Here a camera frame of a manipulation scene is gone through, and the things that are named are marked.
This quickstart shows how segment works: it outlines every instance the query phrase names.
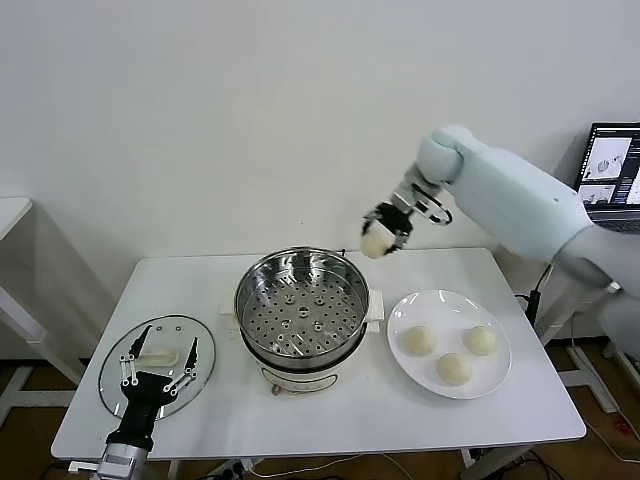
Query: perforated steamer tray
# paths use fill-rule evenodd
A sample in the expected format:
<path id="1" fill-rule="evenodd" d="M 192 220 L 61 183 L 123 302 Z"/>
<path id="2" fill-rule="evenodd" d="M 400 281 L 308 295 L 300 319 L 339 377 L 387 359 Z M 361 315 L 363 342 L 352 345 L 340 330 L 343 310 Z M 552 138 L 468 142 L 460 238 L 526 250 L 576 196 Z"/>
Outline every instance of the perforated steamer tray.
<path id="1" fill-rule="evenodd" d="M 358 343 L 369 292 L 347 259 L 298 247 L 249 269 L 234 304 L 252 353 L 285 369 L 308 369 L 335 361 Z"/>

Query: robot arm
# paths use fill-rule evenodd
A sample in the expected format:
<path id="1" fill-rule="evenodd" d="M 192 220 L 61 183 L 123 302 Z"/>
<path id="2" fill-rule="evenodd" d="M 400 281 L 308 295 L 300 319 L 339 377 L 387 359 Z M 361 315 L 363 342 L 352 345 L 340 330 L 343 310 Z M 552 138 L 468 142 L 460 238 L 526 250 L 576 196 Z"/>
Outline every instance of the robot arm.
<path id="1" fill-rule="evenodd" d="M 128 355 L 120 357 L 120 389 L 127 405 L 120 425 L 107 436 L 100 463 L 71 462 L 70 473 L 94 472 L 90 478 L 96 480 L 141 480 L 145 476 L 145 462 L 153 449 L 151 435 L 158 412 L 173 403 L 180 391 L 195 380 L 198 361 L 198 337 L 195 337 L 184 370 L 176 378 L 138 371 L 136 360 L 151 327 L 147 325 L 133 341 Z"/>
<path id="2" fill-rule="evenodd" d="M 437 225 L 450 223 L 451 214 L 437 200 L 442 189 L 512 253 L 553 262 L 591 286 L 616 281 L 640 298 L 639 236 L 594 225 L 571 188 L 460 127 L 438 129 L 422 142 L 389 201 L 365 217 L 363 253 L 377 258 L 402 248 L 415 212 Z"/>

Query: black cable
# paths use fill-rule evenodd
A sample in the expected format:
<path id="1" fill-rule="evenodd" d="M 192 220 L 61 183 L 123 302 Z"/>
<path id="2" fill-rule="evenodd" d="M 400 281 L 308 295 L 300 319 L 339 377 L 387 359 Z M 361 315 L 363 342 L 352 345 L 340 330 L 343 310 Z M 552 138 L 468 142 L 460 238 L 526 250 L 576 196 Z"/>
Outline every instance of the black cable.
<path id="1" fill-rule="evenodd" d="M 542 272 L 542 275 L 540 275 L 540 278 L 538 279 L 538 283 L 536 283 L 536 288 L 534 288 L 534 290 L 539 290 L 540 289 L 540 285 L 542 285 L 542 280 L 544 280 L 544 277 L 547 275 L 547 273 L 549 273 L 549 270 L 551 270 L 551 264 L 547 265 L 547 268 L 544 269 L 544 272 Z"/>
<path id="2" fill-rule="evenodd" d="M 242 466 L 242 463 L 236 462 L 231 468 L 233 468 L 233 471 L 238 475 L 240 480 L 244 480 L 244 467 Z"/>
<path id="3" fill-rule="evenodd" d="M 518 467 L 521 467 L 521 466 L 523 466 L 523 465 L 525 465 L 527 463 L 535 463 L 535 464 L 538 464 L 538 465 L 542 466 L 542 468 L 544 468 L 544 474 L 545 474 L 546 480 L 552 480 L 551 479 L 551 474 L 549 473 L 549 470 L 547 469 L 546 465 L 541 463 L 539 460 L 536 460 L 535 458 L 527 458 L 525 460 L 522 460 L 521 462 L 518 462 L 517 464 L 513 465 L 512 467 L 505 467 L 504 471 L 508 472 L 508 471 L 514 470 L 514 469 L 516 469 Z"/>
<path id="4" fill-rule="evenodd" d="M 70 462 L 51 462 L 44 468 L 38 479 L 45 480 L 51 470 L 67 470 L 69 468 L 69 463 Z"/>
<path id="5" fill-rule="evenodd" d="M 540 293 L 540 285 L 542 285 L 542 281 L 547 276 L 547 274 L 551 271 L 552 265 L 547 265 L 547 268 L 544 269 L 542 275 L 538 279 L 538 283 L 536 283 L 536 288 L 529 292 L 529 295 L 524 295 L 522 293 L 518 293 L 516 297 L 522 298 L 527 302 L 527 308 L 524 311 L 524 314 L 529 319 L 529 323 L 531 325 L 535 324 L 536 317 L 538 316 L 538 308 L 540 307 L 540 297 L 542 294 Z"/>
<path id="6" fill-rule="evenodd" d="M 536 459 L 545 467 L 548 468 L 549 470 L 551 470 L 556 477 L 558 477 L 560 480 L 564 480 L 564 477 L 560 474 L 560 472 L 558 472 L 555 468 L 553 468 L 551 465 L 549 465 L 547 462 L 545 462 L 544 460 L 542 460 L 542 457 L 540 455 L 538 455 L 536 452 L 534 452 L 533 450 L 531 450 L 531 455 L 533 455 L 534 457 L 536 457 Z"/>

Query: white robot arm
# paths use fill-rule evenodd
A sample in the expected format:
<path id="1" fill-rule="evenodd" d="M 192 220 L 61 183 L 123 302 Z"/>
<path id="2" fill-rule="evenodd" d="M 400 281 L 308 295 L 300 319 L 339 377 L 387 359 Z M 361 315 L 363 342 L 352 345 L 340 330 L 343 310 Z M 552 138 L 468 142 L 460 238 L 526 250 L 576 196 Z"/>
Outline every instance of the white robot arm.
<path id="1" fill-rule="evenodd" d="M 365 216 L 363 253 L 377 258 L 402 248 L 416 212 L 449 224 L 451 213 L 437 199 L 442 189 L 512 253 L 554 263 L 589 287 L 616 282 L 625 296 L 640 298 L 640 236 L 594 225 L 571 188 L 461 127 L 435 130 L 422 142 L 389 201 Z"/>

